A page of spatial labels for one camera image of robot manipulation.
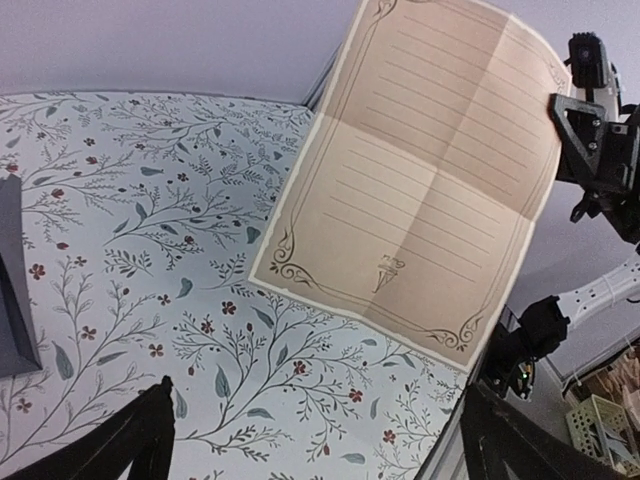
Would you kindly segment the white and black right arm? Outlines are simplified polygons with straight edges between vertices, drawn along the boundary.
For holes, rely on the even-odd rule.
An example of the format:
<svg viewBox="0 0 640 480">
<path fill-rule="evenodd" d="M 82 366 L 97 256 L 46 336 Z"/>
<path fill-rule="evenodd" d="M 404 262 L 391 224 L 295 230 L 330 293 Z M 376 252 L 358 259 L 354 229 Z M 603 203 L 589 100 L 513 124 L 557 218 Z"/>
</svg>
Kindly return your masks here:
<svg viewBox="0 0 640 480">
<path fill-rule="evenodd" d="M 602 105 L 553 94 L 548 111 L 562 144 L 555 178 L 583 191 L 571 222 L 602 215 L 623 241 L 638 245 L 638 105 L 621 106 L 618 116 L 609 120 Z M 639 257 L 633 255 L 583 286 L 530 304 L 515 330 L 495 328 L 482 380 L 501 398 L 509 392 L 528 398 L 537 361 L 554 352 L 584 320 L 638 292 Z"/>
</svg>

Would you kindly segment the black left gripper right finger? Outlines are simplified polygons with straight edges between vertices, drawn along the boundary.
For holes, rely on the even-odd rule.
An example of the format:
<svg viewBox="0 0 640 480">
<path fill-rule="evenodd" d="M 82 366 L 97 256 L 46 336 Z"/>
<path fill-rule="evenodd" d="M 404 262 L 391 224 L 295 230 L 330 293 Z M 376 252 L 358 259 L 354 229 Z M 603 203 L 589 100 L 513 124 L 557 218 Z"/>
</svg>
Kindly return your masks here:
<svg viewBox="0 0 640 480">
<path fill-rule="evenodd" d="M 627 478 L 555 438 L 488 387 L 468 387 L 462 413 L 471 479 Z"/>
</svg>

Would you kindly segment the beige lined letter paper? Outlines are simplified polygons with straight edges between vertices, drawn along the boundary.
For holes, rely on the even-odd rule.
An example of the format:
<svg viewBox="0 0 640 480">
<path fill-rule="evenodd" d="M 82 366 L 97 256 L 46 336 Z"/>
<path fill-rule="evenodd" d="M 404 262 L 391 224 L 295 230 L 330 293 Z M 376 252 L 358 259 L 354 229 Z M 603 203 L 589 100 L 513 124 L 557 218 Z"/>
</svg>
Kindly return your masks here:
<svg viewBox="0 0 640 480">
<path fill-rule="evenodd" d="M 571 75 L 483 1 L 363 1 L 250 270 L 458 370 L 484 349 L 559 164 Z"/>
</svg>

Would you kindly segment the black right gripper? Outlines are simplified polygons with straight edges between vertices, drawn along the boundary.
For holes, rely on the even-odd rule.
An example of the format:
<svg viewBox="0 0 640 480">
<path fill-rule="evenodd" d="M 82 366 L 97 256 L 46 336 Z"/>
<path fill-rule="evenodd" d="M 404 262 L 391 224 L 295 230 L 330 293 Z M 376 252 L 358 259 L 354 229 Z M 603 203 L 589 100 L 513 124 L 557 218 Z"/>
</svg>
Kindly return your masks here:
<svg viewBox="0 0 640 480">
<path fill-rule="evenodd" d="M 609 123 L 604 135 L 603 106 L 559 93 L 550 95 L 548 113 L 562 143 L 559 171 L 595 173 L 570 220 L 602 214 L 623 241 L 638 243 L 639 126 Z"/>
</svg>

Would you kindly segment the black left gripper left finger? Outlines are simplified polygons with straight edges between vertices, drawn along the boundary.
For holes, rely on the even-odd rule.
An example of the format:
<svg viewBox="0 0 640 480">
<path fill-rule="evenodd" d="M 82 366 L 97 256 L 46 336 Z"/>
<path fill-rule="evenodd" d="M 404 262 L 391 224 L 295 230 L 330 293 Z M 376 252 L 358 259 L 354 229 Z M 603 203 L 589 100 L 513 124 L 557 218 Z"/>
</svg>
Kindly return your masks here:
<svg viewBox="0 0 640 480">
<path fill-rule="evenodd" d="M 170 377 L 143 390 L 101 425 L 9 477 L 33 479 L 166 479 L 175 440 Z"/>
</svg>

